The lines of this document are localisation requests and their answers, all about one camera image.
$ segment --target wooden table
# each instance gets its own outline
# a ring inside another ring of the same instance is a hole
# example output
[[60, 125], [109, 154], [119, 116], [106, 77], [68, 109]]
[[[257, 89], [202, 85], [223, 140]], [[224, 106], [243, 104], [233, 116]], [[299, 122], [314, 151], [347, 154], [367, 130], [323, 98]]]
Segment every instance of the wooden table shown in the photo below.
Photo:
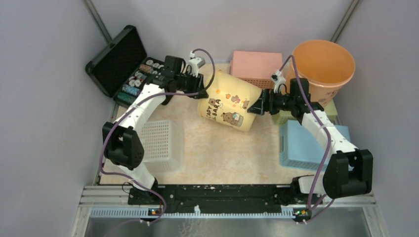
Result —
[[[217, 70], [230, 72], [229, 64], [217, 64]], [[206, 78], [211, 64], [201, 70]], [[176, 173], [156, 176], [159, 184], [289, 184], [293, 177], [314, 172], [282, 167], [279, 163], [279, 127], [269, 114], [257, 116], [249, 132], [222, 125], [197, 112], [198, 101], [174, 96], [159, 106], [149, 121], [173, 120], [183, 125], [185, 157]], [[118, 116], [126, 108], [119, 107]], [[119, 168], [106, 160], [105, 170]], [[122, 184], [126, 178], [101, 177], [101, 184]]]

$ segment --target white perforated plastic basket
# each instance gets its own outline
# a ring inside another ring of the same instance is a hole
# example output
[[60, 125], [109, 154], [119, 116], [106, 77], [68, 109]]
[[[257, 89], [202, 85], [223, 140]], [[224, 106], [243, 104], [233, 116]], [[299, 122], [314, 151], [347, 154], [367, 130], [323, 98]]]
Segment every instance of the white perforated plastic basket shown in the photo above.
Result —
[[180, 168], [184, 156], [182, 125], [170, 121], [145, 123], [140, 140], [144, 159], [151, 174], [174, 172]]

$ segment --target black case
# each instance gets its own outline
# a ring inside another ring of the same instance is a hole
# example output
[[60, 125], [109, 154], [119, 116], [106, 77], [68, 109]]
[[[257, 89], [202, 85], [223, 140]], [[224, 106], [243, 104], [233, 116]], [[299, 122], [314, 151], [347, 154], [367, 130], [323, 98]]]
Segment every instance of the black case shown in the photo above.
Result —
[[86, 65], [85, 70], [105, 95], [116, 98], [122, 85], [146, 58], [136, 27], [128, 25]]

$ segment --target white wall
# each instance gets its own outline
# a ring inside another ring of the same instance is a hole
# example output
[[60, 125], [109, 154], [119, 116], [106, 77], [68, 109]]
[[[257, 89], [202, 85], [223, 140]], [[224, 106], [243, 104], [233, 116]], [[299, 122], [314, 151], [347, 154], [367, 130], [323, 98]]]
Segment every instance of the white wall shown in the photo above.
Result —
[[135, 25], [150, 56], [186, 58], [200, 47], [215, 61], [225, 62], [234, 50], [285, 55], [305, 40], [329, 40], [351, 0], [93, 2], [112, 37], [125, 25]]
[[338, 42], [357, 68], [335, 101], [352, 141], [374, 155], [373, 191], [389, 236], [418, 230], [418, 12], [418, 0], [365, 0]]
[[112, 110], [84, 72], [105, 41], [82, 0], [0, 9], [0, 236], [69, 236]]

